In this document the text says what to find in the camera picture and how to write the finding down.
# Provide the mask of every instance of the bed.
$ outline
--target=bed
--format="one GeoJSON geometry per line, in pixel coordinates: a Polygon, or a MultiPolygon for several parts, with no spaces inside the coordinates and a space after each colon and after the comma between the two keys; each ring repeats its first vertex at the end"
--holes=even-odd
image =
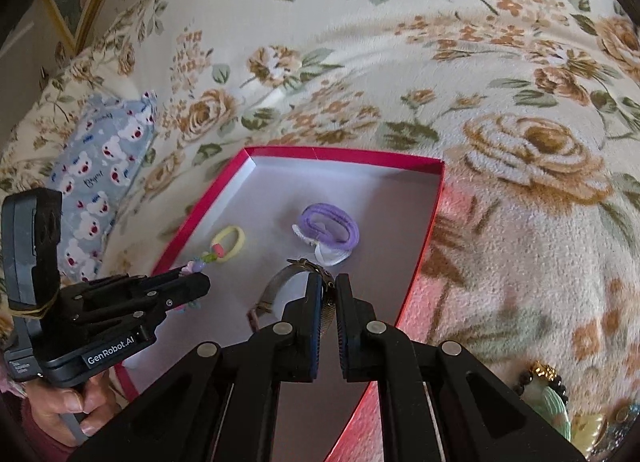
{"type": "MultiPolygon", "coordinates": [[[[103,275],[150,273],[245,146],[443,158],[399,325],[461,342],[509,385],[552,365],[574,425],[602,416],[615,435],[640,400],[639,85],[616,0],[139,0],[14,129],[0,193],[41,184],[95,91],[161,105],[103,275]]],[[[373,398],[331,460],[382,460],[373,398]]]]}

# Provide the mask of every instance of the yellow hair tie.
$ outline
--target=yellow hair tie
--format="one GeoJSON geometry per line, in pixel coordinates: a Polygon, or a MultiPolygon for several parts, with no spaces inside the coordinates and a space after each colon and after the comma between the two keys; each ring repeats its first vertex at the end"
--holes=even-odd
{"type": "Polygon", "coordinates": [[[211,239],[211,247],[213,248],[215,244],[219,244],[224,238],[226,238],[233,232],[238,235],[238,239],[229,252],[225,251],[225,255],[223,257],[215,260],[217,264],[221,264],[223,262],[226,262],[227,260],[230,260],[236,254],[238,254],[238,252],[240,252],[240,249],[242,249],[242,246],[244,246],[244,231],[238,226],[227,226],[211,239]]]}

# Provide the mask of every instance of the red sleeve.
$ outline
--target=red sleeve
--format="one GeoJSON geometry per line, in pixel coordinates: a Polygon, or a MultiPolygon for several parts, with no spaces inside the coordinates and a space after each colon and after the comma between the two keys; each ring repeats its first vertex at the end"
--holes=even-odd
{"type": "Polygon", "coordinates": [[[31,406],[28,398],[22,401],[22,427],[31,442],[31,447],[42,458],[43,462],[65,462],[69,455],[73,453],[74,448],[60,444],[60,442],[52,439],[38,427],[33,415],[31,415],[31,406]]]}

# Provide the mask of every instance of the finger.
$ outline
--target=finger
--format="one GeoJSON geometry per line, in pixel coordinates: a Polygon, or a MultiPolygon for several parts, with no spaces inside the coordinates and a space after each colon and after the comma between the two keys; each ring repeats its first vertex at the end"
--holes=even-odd
{"type": "Polygon", "coordinates": [[[25,384],[31,408],[40,415],[80,413],[84,407],[82,397],[71,388],[53,388],[42,379],[25,384]]]}
{"type": "Polygon", "coordinates": [[[84,412],[91,413],[100,406],[115,402],[115,394],[109,387],[109,378],[93,376],[84,385],[84,412]]]}
{"type": "Polygon", "coordinates": [[[80,428],[85,435],[95,434],[102,426],[107,424],[118,412],[120,407],[116,402],[110,402],[97,408],[91,415],[80,423],[80,428]]]}

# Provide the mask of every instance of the metal screw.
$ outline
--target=metal screw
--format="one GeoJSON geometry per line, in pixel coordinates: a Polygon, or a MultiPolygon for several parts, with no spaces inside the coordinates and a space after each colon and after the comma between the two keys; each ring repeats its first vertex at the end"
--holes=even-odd
{"type": "Polygon", "coordinates": [[[386,325],[382,321],[369,321],[367,330],[372,334],[382,334],[386,330],[386,325]]]}
{"type": "Polygon", "coordinates": [[[447,356],[457,356],[462,352],[462,347],[455,341],[445,341],[440,348],[447,356]]]}
{"type": "Polygon", "coordinates": [[[273,326],[273,331],[278,336],[286,336],[287,334],[291,334],[293,327],[291,323],[287,323],[286,321],[280,321],[273,326]]]}
{"type": "Polygon", "coordinates": [[[203,343],[196,350],[200,357],[213,357],[218,352],[218,347],[213,343],[203,343]]]}

